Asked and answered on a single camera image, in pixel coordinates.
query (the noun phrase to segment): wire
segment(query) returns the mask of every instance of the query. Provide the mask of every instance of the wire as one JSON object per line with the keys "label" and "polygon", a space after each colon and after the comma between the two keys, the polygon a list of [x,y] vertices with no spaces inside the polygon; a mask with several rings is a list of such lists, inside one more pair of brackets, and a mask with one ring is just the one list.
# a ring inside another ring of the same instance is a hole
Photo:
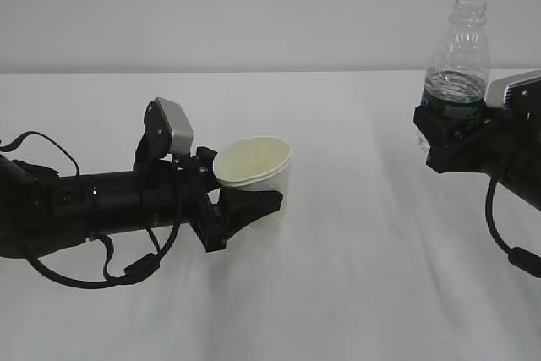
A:
{"label": "wire", "polygon": [[[26,133],[21,134],[19,137],[17,137],[14,141],[12,141],[10,144],[5,146],[0,146],[0,152],[11,152],[19,148],[21,143],[30,135],[38,135],[42,138],[48,140],[53,145],[55,145],[69,160],[75,165],[76,170],[76,178],[79,178],[80,176],[80,169],[79,164],[77,161],[56,141],[51,139],[50,137],[39,133],[37,131],[28,131]],[[178,231],[180,229],[181,219],[182,219],[182,194],[181,194],[181,179],[178,174],[178,168],[176,166],[171,165],[171,169],[173,171],[173,178],[175,179],[175,192],[177,196],[177,210],[175,214],[175,221],[173,223],[172,230],[169,234],[169,237],[164,244],[163,248],[160,249],[160,245],[158,243],[158,240],[156,238],[156,235],[152,232],[152,229],[147,226],[147,232],[149,233],[150,239],[152,240],[152,243],[154,244],[157,254],[156,255],[147,255],[143,257],[141,260],[147,260],[145,262],[145,270],[141,271],[140,273],[136,275],[123,275],[120,277],[112,276],[108,271],[109,263],[111,262],[112,256],[114,255],[114,245],[112,243],[111,238],[104,234],[99,234],[96,236],[96,239],[101,241],[103,245],[106,248],[107,251],[107,257],[105,260],[105,263],[103,265],[103,277],[105,278],[105,281],[81,281],[78,279],[73,279],[66,277],[64,275],[58,274],[57,272],[51,270],[46,265],[44,265],[37,257],[37,255],[33,252],[32,248],[24,242],[23,237],[20,235],[19,230],[16,230],[14,232],[14,240],[16,244],[19,246],[19,249],[23,256],[26,258],[26,260],[29,262],[29,264],[42,276],[45,278],[59,283],[61,285],[67,286],[67,287],[74,287],[79,289],[104,289],[109,287],[115,287],[118,285],[134,285],[135,283],[139,283],[150,277],[154,272],[156,272],[160,268],[160,261],[161,259],[167,254],[169,249],[172,247],[173,243],[175,242],[175,239],[177,238]]]}
{"label": "wire", "polygon": [[487,196],[484,201],[484,215],[487,219],[487,226],[489,227],[489,232],[496,244],[503,249],[507,254],[511,252],[511,247],[503,240],[503,238],[498,233],[496,225],[494,223],[493,216],[493,203],[494,203],[494,193],[496,190],[496,185],[498,184],[498,179],[500,179],[501,171],[497,171],[495,175],[492,176],[489,183],[489,189],[487,190]]}
{"label": "wire", "polygon": [[150,225],[145,225],[145,230],[147,233],[149,233],[150,240],[152,241],[152,244],[154,245],[154,248],[156,249],[156,252],[160,252],[160,243],[158,242],[158,239],[156,238],[156,235],[152,231],[152,228],[150,228]]}
{"label": "wire", "polygon": [[69,160],[75,165],[75,176],[78,178],[81,174],[79,164],[77,161],[54,139],[44,135],[43,133],[40,133],[38,131],[27,131],[26,133],[22,133],[19,137],[14,139],[11,143],[8,145],[0,146],[0,152],[12,152],[17,150],[20,145],[25,141],[25,139],[31,135],[38,135],[47,141],[49,141],[51,144],[53,144],[55,147],[57,147]]}

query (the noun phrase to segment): white backdrop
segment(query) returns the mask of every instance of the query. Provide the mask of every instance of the white backdrop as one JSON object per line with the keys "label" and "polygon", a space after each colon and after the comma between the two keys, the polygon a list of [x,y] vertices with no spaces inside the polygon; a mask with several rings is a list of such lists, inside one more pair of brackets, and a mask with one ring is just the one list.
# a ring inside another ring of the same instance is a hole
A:
{"label": "white backdrop", "polygon": [[[0,0],[0,72],[423,68],[454,0]],[[538,0],[488,0],[495,67],[538,66]]]}
{"label": "white backdrop", "polygon": [[[39,129],[84,173],[131,167],[156,96],[182,104],[195,145],[274,134],[293,146],[280,227],[248,227],[206,254],[184,225],[138,286],[81,292],[0,259],[0,359],[538,361],[541,282],[490,238],[488,178],[424,165],[411,123],[423,77],[0,75],[0,139]],[[39,139],[9,156],[73,173]],[[540,216],[497,191],[495,219],[510,244],[541,252]],[[152,250],[144,232],[115,242],[114,273]],[[45,261],[98,278],[104,254],[87,243]]]}

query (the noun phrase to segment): cup rim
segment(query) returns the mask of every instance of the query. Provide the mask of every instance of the cup rim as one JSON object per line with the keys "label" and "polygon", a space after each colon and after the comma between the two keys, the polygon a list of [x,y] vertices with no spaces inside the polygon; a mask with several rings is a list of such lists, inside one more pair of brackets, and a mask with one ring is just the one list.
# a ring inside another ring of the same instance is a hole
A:
{"label": "cup rim", "polygon": [[[258,173],[257,175],[253,175],[251,177],[241,178],[241,179],[236,180],[236,181],[231,181],[231,180],[227,180],[227,179],[217,177],[216,176],[216,159],[218,158],[218,156],[223,151],[229,149],[230,147],[233,147],[235,144],[243,142],[243,141],[248,141],[248,140],[251,140],[251,139],[275,139],[275,140],[280,141],[283,144],[287,145],[289,147],[289,152],[287,153],[287,156],[283,159],[283,161],[280,162],[280,164],[278,164],[276,167],[272,168],[269,171]],[[218,182],[220,182],[224,186],[242,187],[242,186],[250,185],[251,183],[256,183],[256,182],[265,180],[267,178],[270,178],[271,175],[274,175],[276,173],[279,173],[279,172],[283,171],[289,165],[289,163],[291,162],[292,150],[293,150],[293,147],[292,147],[291,144],[289,144],[283,138],[277,137],[275,135],[255,135],[255,136],[252,136],[252,137],[246,137],[244,139],[238,139],[237,141],[235,141],[235,142],[231,143],[230,145],[228,145],[222,151],[218,152],[218,154],[216,154],[216,156],[214,158],[214,161],[212,162],[212,172],[214,173],[214,176],[216,177],[216,179],[218,179]]]}

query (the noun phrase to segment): bottle neck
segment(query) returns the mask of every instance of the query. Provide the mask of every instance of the bottle neck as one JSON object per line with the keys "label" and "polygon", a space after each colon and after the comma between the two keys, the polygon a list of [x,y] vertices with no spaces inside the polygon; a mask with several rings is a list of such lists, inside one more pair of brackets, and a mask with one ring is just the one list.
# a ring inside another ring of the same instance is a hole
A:
{"label": "bottle neck", "polygon": [[449,21],[453,25],[481,28],[486,22],[487,3],[483,0],[456,0]]}

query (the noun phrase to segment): green bottle label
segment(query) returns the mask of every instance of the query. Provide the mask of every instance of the green bottle label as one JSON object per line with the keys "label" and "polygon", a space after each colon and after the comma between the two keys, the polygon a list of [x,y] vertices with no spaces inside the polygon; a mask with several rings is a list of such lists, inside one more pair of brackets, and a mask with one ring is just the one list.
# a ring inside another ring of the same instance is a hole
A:
{"label": "green bottle label", "polygon": [[425,88],[421,97],[421,105],[444,118],[460,118],[466,121],[468,126],[473,126],[479,120],[483,108],[483,99],[470,103],[444,101],[429,93]]}

